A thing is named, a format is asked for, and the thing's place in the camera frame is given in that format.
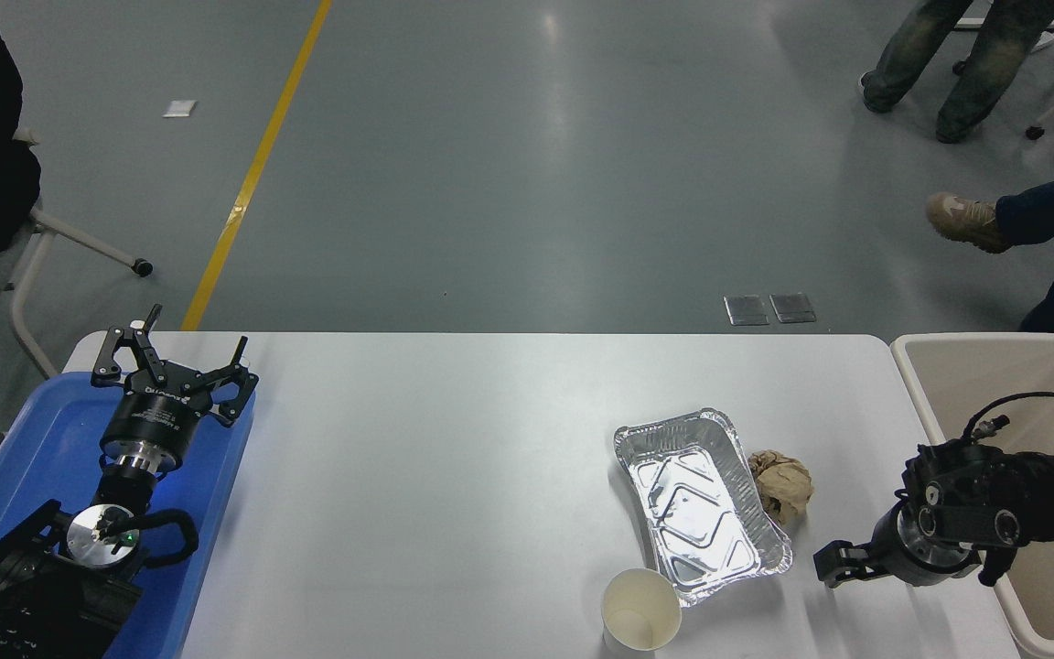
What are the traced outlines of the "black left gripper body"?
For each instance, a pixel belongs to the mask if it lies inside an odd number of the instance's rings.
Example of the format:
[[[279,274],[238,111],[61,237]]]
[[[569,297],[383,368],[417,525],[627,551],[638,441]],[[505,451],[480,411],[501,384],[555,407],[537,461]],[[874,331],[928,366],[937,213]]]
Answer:
[[[200,371],[173,362],[165,370],[165,381],[149,370],[125,376],[124,393],[100,441],[104,456],[120,460],[152,447],[162,464],[184,462],[212,391],[202,388]]]

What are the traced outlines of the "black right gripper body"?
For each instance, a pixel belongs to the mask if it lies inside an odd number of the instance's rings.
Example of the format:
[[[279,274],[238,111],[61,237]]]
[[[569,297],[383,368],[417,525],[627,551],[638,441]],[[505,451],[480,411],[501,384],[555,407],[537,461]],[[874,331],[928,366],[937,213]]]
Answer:
[[[879,521],[867,549],[868,579],[894,577],[911,587],[929,587],[938,581],[934,550],[925,535],[907,517],[907,505],[896,503]]]

